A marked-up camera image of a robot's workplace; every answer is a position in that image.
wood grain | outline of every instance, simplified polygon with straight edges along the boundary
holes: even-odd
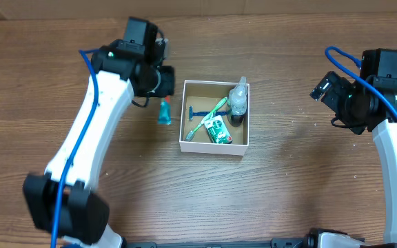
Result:
[[[154,18],[176,68],[170,126],[159,102],[130,107],[102,168],[110,224],[129,241],[269,240],[325,227],[382,241],[385,200],[371,134],[330,125],[309,93],[334,66],[328,45],[360,56],[397,48],[397,14]],[[41,174],[81,105],[88,71],[78,49],[122,37],[125,19],[0,21],[0,247],[48,247],[21,187]],[[186,79],[251,83],[243,158],[182,154]]]

open box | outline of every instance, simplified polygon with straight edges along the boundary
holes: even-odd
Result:
[[[189,131],[193,130],[203,119],[203,116],[194,116],[189,120],[189,107],[194,112],[211,111],[217,103],[229,94],[238,83],[185,81],[183,88],[182,115],[180,127],[180,149],[182,152],[199,152],[210,154],[229,154],[243,156],[249,146],[249,115],[250,115],[250,86],[247,83],[247,110],[243,123],[233,127],[226,116],[222,116],[227,130],[232,136],[231,144],[214,144],[211,142],[206,128],[203,126],[195,133],[192,141],[185,141]],[[226,104],[219,110],[226,111]]]

cardboard box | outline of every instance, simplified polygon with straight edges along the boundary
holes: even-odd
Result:
[[[233,127],[226,116],[222,116],[226,128],[231,134],[232,144],[213,144],[207,135],[205,127],[195,133],[192,141],[184,141],[187,134],[193,130],[203,119],[195,116],[189,120],[189,107],[193,106],[194,112],[211,111],[217,103],[229,94],[237,83],[211,82],[211,81],[185,81],[183,88],[182,115],[179,143],[182,152],[198,152],[210,154],[229,154],[243,156],[249,146],[249,115],[250,115],[250,86],[247,84],[247,111],[242,125]],[[219,111],[225,111],[224,105]]]

blue tube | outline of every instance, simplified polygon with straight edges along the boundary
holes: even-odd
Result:
[[[360,84],[362,84],[364,87],[366,87],[376,97],[378,97],[379,100],[381,100],[384,103],[384,105],[387,106],[387,109],[390,111],[390,113],[393,115],[393,117],[397,120],[397,111],[393,107],[393,105],[375,87],[371,86],[370,84],[368,84],[368,82],[366,82],[365,80],[360,78],[358,75],[354,74],[352,71],[350,71],[349,69],[347,69],[346,67],[341,65],[339,62],[337,62],[330,55],[330,53],[329,53],[330,50],[335,50],[339,54],[341,54],[343,56],[346,56],[347,58],[351,59],[356,64],[356,66],[358,66],[360,68],[360,62],[359,62],[359,65],[357,63],[357,61],[359,61],[359,60],[357,58],[353,57],[352,55],[350,55],[350,54],[348,54],[346,52],[343,52],[339,48],[334,47],[334,46],[329,46],[328,48],[325,49],[325,56],[330,60],[330,62],[332,62],[336,67],[338,67],[340,70],[342,70],[347,75],[351,76],[353,79],[355,79]]]
[[[85,136],[85,133],[87,132],[88,127],[90,126],[90,122],[93,119],[94,113],[96,112],[97,103],[99,102],[99,88],[98,88],[98,84],[97,84],[96,72],[94,72],[91,62],[86,55],[88,53],[92,53],[92,52],[96,52],[96,51],[97,50],[88,50],[88,51],[79,50],[79,53],[81,54],[83,60],[87,64],[87,67],[90,71],[90,74],[91,74],[91,77],[93,80],[94,99],[93,99],[93,105],[91,107],[90,113],[88,114],[88,117],[87,117],[87,121],[85,122],[85,125],[82,128],[81,134],[79,135],[76,143],[74,144],[73,150],[72,150],[70,156],[68,157],[67,162],[65,163],[65,166],[63,168],[61,180],[59,180],[59,187],[58,187],[58,192],[57,192],[57,196],[56,196],[56,207],[54,208],[54,216],[53,216],[52,240],[50,242],[51,248],[56,248],[56,243],[57,243],[57,238],[58,238],[58,228],[59,228],[59,217],[61,216],[63,189],[65,188],[65,180],[67,178],[68,170],[73,165],[74,156],[76,155],[76,152],[79,149],[79,146],[81,145],[83,137]]]

green toothbrush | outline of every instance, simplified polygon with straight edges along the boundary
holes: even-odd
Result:
[[[197,130],[199,130],[199,128],[200,128],[201,126],[203,126],[203,124],[205,123],[205,121],[207,121],[209,118],[211,118],[211,117],[214,115],[214,113],[217,112],[217,110],[219,110],[221,107],[223,107],[224,104],[226,103],[226,101],[227,101],[227,97],[225,97],[224,99],[221,99],[221,100],[217,103],[217,105],[215,106],[215,108],[214,108],[209,114],[207,114],[205,117],[203,117],[203,119],[202,119],[201,122],[197,125],[197,127],[194,128],[193,130],[191,130],[191,131],[187,134],[187,136],[186,136],[186,138],[185,138],[185,141],[192,141],[192,139],[194,138],[194,135],[195,135],[195,133],[197,132]]]

